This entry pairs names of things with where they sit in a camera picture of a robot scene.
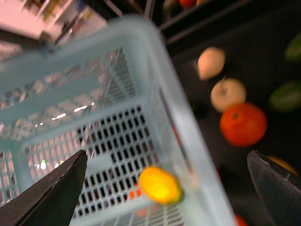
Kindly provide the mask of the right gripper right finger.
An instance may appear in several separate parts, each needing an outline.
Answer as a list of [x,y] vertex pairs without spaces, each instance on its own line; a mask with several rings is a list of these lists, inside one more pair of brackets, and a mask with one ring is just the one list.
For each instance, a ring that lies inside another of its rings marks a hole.
[[247,156],[247,166],[257,194],[276,226],[301,224],[301,177],[258,151]]

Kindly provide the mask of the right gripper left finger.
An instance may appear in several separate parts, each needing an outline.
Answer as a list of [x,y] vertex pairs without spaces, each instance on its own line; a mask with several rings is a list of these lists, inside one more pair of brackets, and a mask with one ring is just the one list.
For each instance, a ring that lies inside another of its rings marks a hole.
[[2,226],[67,226],[83,187],[86,151],[80,150],[0,209]]

